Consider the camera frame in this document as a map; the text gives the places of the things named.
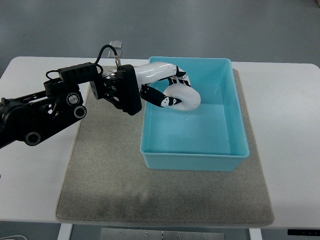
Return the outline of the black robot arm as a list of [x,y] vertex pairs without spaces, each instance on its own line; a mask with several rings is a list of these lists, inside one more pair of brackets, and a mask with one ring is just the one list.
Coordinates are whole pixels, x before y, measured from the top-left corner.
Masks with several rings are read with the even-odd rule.
[[120,64],[117,50],[104,45],[95,62],[86,62],[55,70],[57,78],[49,77],[44,90],[17,98],[0,100],[0,146],[15,141],[36,146],[83,119],[87,110],[79,85],[100,80],[103,68],[99,61],[105,49],[111,49]]

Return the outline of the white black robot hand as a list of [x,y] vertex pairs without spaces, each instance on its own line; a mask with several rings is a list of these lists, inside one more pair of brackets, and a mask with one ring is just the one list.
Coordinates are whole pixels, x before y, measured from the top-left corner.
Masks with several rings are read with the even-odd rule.
[[115,77],[119,80],[116,87],[122,111],[133,116],[142,110],[141,100],[160,108],[181,103],[180,99],[164,95],[172,84],[191,87],[187,73],[172,63],[152,62],[141,66],[121,65]]

